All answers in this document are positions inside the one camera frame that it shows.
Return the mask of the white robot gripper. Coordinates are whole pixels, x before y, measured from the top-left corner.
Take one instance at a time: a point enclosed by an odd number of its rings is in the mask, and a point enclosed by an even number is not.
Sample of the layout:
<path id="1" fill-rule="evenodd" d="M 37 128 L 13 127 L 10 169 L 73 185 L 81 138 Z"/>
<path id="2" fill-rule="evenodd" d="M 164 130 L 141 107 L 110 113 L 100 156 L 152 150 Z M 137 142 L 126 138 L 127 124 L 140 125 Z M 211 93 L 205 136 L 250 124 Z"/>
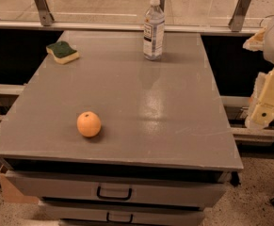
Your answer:
<path id="1" fill-rule="evenodd" d="M 243 48 L 252 52 L 264 49 L 264 59 L 274 64 L 274 18 L 249 39 Z M 249 129 L 263 129 L 274 120 L 274 68 L 269 73 L 258 73 L 245 120 Z"/>

